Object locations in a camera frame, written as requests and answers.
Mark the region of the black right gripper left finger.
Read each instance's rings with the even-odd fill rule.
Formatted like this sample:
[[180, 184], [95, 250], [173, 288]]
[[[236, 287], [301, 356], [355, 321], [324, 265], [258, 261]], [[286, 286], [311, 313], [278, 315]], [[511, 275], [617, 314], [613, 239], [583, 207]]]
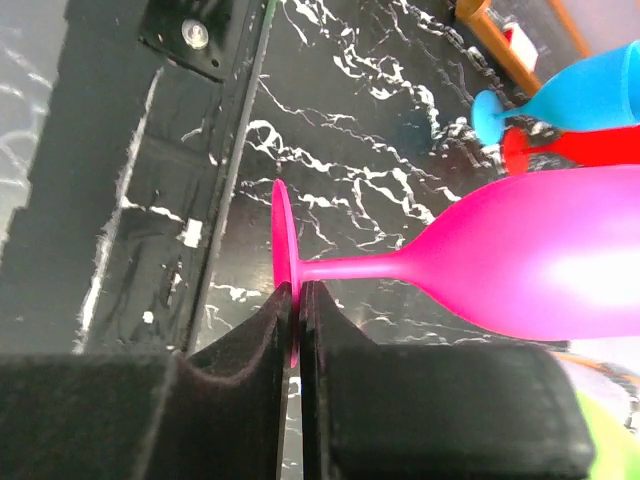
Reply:
[[5, 479], [275, 479], [292, 293], [192, 356], [3, 355]]

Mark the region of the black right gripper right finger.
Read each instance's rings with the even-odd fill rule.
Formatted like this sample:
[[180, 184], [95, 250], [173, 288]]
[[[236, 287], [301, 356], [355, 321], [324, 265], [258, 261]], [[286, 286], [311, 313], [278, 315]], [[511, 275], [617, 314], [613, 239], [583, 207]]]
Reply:
[[308, 479], [584, 479], [596, 448], [541, 347], [379, 344], [320, 282], [300, 294]]

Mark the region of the magenta wine glass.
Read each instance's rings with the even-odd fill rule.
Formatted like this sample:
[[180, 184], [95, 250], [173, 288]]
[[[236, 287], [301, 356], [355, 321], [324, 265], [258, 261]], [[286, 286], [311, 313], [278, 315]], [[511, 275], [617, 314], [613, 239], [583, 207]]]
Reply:
[[485, 330], [639, 365], [639, 169], [549, 170], [466, 195], [406, 246], [304, 261], [288, 190], [272, 189], [276, 283], [395, 279]]

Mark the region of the green wine glass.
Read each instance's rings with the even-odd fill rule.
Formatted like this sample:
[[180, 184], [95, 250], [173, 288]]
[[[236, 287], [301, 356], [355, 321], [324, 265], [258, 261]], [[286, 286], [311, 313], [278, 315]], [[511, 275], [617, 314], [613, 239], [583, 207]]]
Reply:
[[589, 479], [639, 480], [639, 440], [598, 402], [577, 398], [596, 450]]

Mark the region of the red wine glass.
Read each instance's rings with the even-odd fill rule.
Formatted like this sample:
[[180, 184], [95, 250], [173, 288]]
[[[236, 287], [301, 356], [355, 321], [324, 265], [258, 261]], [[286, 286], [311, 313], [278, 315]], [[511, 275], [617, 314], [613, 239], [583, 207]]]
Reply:
[[558, 139], [532, 146], [527, 135], [511, 128], [502, 155], [509, 175], [525, 173], [532, 155], [554, 154], [585, 167], [639, 163], [639, 126], [591, 132], [565, 132]]

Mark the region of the blue wine glass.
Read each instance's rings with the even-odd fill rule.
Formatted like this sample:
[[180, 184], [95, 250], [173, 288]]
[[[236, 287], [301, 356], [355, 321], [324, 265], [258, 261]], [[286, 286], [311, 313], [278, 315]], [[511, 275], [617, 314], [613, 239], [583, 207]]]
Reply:
[[479, 141], [499, 143], [510, 117], [525, 115], [575, 132], [615, 129], [639, 123], [639, 42], [583, 59], [553, 76], [524, 105], [503, 108], [498, 96], [481, 91], [471, 124]]

